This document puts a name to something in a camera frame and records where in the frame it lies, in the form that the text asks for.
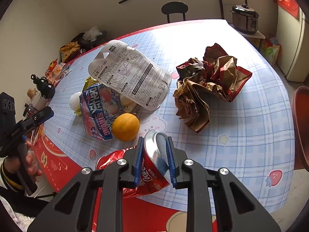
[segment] yellow stripe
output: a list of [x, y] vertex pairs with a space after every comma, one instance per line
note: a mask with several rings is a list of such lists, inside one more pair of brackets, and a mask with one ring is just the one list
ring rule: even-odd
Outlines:
[[15, 187], [15, 188], [17, 188], [17, 189], [19, 189], [19, 190], [24, 190], [24, 187], [23, 187], [22, 185], [19, 185], [19, 184], [15, 183], [14, 181], [12, 181], [10, 178], [8, 178], [8, 177], [5, 175], [4, 170], [3, 170], [3, 164], [1, 165], [1, 171], [2, 171], [2, 173], [3, 173], [3, 175], [4, 175], [4, 178], [7, 180], [7, 182], [8, 182], [11, 186], [13, 186], [13, 187]]

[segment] refrigerator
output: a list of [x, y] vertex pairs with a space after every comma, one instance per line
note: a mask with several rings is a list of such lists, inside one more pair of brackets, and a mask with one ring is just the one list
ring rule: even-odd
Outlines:
[[309, 21], [301, 9], [295, 18], [278, 7], [276, 39], [282, 47], [277, 63], [286, 79], [304, 82], [309, 73]]

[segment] floor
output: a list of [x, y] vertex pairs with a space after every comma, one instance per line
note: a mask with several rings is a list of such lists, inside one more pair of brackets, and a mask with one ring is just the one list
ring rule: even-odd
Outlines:
[[[289, 94], [289, 99], [292, 101], [294, 91], [298, 87], [304, 86], [305, 84], [287, 81], [281, 69], [277, 65], [274, 66], [274, 70], [278, 73], [283, 83], [285, 84]], [[46, 177], [42, 176], [41, 181], [38, 183], [38, 190], [36, 193], [34, 193], [34, 195], [36, 195], [43, 187], [45, 188], [40, 192], [39, 195], [50, 194], [54, 191], [53, 188], [49, 185]], [[52, 197], [48, 197], [44, 198], [43, 200], [50, 201], [51, 199]], [[309, 172], [307, 172], [305, 169], [296, 170], [293, 174], [291, 190], [288, 195], [286, 205], [283, 208], [271, 213], [271, 216], [279, 224], [282, 232], [285, 232], [291, 226], [308, 199]]]

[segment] human hand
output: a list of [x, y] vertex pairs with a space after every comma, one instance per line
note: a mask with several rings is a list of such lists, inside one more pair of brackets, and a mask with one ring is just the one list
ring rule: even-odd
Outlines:
[[[26, 141], [26, 143], [27, 143], [28, 149], [30, 149], [31, 143], [29, 141]], [[28, 151], [26, 155], [26, 162], [29, 165], [26, 168], [27, 173], [29, 175], [41, 176], [43, 174], [41, 170], [38, 170], [37, 160], [36, 160], [36, 157], [33, 151]], [[17, 171], [20, 168], [20, 163], [21, 163], [20, 159], [14, 156], [14, 157], [6, 157], [3, 162], [3, 165], [9, 173], [17, 173]]]

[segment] barcode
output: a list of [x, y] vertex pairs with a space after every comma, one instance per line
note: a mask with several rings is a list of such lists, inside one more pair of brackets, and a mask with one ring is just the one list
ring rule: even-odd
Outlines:
[[164, 78], [163, 78], [163, 82], [166, 83], [166, 85], [168, 85], [168, 80], [170, 79], [170, 74], [169, 73], [165, 73]]

